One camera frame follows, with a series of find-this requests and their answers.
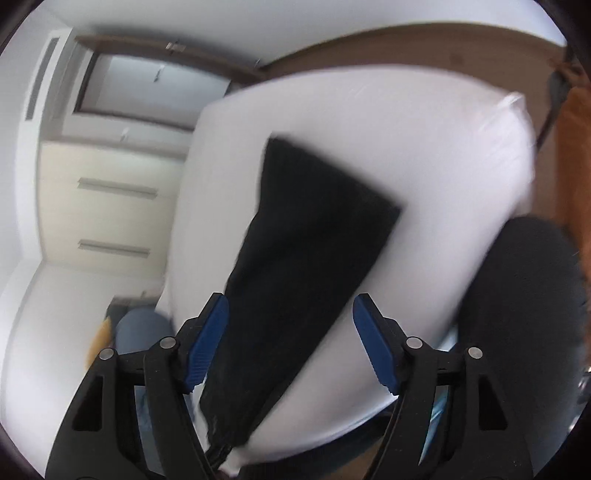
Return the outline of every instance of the orange fabric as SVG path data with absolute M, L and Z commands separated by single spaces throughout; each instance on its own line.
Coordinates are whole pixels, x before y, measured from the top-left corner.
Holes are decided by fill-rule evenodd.
M 113 329 L 111 328 L 111 319 L 106 318 L 101 324 L 95 337 L 90 343 L 90 348 L 86 354 L 85 367 L 88 370 L 95 361 L 96 356 L 103 348 L 107 348 L 113 343 Z
M 591 280 L 591 89 L 575 87 L 556 122 L 557 221 L 579 247 Z

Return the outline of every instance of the white pillow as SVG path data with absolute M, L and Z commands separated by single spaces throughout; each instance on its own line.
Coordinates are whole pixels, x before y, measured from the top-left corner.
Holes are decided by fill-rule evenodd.
M 208 106 L 187 159 L 170 248 L 177 327 L 224 289 L 256 211 L 271 134 L 309 145 L 403 205 L 359 292 L 369 292 L 406 334 L 436 345 L 529 191 L 534 136 L 522 96 L 459 74 L 388 66 L 286 77 Z M 225 469 L 324 444 L 391 401 L 348 305 Z M 196 426 L 204 441 L 202 420 Z

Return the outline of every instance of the screw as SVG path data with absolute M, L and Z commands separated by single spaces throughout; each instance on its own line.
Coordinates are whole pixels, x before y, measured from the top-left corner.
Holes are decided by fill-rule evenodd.
M 101 360 L 108 360 L 115 354 L 115 351 L 112 348 L 104 348 L 99 353 L 99 358 Z
M 423 341 L 418 337 L 408 337 L 407 338 L 407 345 L 410 348 L 421 348 L 423 346 Z
M 479 358 L 482 358 L 482 350 L 480 350 L 477 346 L 471 346 L 468 349 L 468 355 L 478 360 Z
M 160 346 L 162 348 L 172 348 L 177 344 L 177 341 L 173 337 L 164 337 L 160 340 Z

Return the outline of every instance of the drawer handle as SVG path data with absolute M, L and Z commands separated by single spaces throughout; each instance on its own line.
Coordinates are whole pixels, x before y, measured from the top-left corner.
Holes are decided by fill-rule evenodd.
M 86 179 L 84 177 L 78 180 L 78 188 L 94 190 L 96 192 L 116 193 L 118 195 L 140 197 L 150 200 L 154 200 L 158 196 L 158 189 L 152 187 L 119 183 L 118 181 Z
M 80 240 L 78 242 L 78 248 L 80 250 L 90 250 L 92 252 L 101 252 L 112 255 L 125 255 L 127 257 L 148 258 L 150 255 L 149 248 L 110 244 L 107 242 L 96 242 L 94 240 Z

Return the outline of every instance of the black cloth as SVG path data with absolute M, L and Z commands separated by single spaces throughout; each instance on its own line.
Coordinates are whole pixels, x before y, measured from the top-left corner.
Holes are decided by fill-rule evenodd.
M 258 211 L 226 285 L 228 327 L 200 400 L 210 457 L 248 440 L 372 268 L 399 214 L 314 154 L 268 141 Z
M 573 244 L 550 222 L 507 222 L 464 296 L 456 347 L 485 353 L 525 434 L 534 472 L 569 432 L 586 318 Z

